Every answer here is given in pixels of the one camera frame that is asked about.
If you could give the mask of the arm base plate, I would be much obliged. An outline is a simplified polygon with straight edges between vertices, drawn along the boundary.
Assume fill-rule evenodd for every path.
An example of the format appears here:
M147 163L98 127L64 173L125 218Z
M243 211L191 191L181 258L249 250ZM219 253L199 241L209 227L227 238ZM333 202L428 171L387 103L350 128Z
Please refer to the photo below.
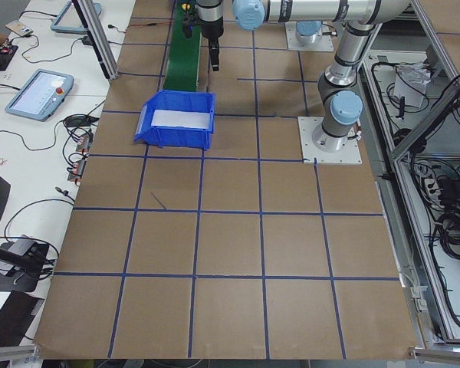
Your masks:
M335 138L325 133L323 117L298 117L302 161L321 165L360 165L362 163L356 132Z
M285 24L287 49L291 51L332 52L331 27L321 21L289 21Z

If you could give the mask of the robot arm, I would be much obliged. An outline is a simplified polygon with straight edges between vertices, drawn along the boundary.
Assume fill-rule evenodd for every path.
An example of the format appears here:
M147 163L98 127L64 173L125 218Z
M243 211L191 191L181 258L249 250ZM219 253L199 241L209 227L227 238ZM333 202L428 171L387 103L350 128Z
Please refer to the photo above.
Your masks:
M213 71L219 71L219 38L224 33L223 1L196 1L195 23L208 40L209 59ZM245 30L258 28L265 20L267 12L261 1L233 1L232 11L238 25ZM299 21L296 35L305 40L321 33L322 21Z
M351 127L359 120L362 100L348 88L375 30L400 15L408 1L233 1L232 11L239 26L255 30L265 21L342 21L344 31L332 64L320 75L317 86L325 116L312 133L314 145L324 152L343 149Z

